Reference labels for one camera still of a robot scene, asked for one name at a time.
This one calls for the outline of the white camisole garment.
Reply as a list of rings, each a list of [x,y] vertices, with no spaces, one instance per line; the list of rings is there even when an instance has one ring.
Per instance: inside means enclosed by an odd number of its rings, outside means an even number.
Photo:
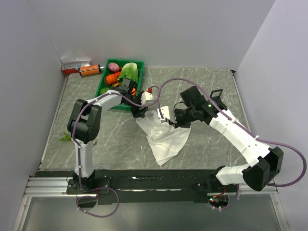
[[[169,123],[162,122],[156,110],[146,111],[144,118],[136,118],[136,123],[146,133],[159,166],[178,155],[191,133],[191,128],[174,128]]]

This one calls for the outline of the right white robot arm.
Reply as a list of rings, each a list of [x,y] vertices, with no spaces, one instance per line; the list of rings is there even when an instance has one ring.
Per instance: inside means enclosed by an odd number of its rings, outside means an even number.
[[[214,191],[220,192],[229,184],[246,184],[259,192],[278,175],[284,155],[282,149],[271,148],[248,134],[219,95],[206,100],[196,86],[180,95],[186,109],[174,110],[174,127],[189,128],[194,121],[205,122],[225,137],[247,162],[241,166],[221,166],[216,169],[210,180]]]

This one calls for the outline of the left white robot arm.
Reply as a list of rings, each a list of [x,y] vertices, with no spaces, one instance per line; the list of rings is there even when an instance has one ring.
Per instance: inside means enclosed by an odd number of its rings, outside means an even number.
[[[95,189],[95,170],[93,166],[93,142],[99,134],[102,113],[127,104],[134,118],[144,117],[147,104],[154,101],[151,92],[133,94],[134,81],[125,78],[119,87],[111,88],[102,95],[90,99],[78,99],[67,124],[75,146],[76,167],[73,181],[83,193]]]

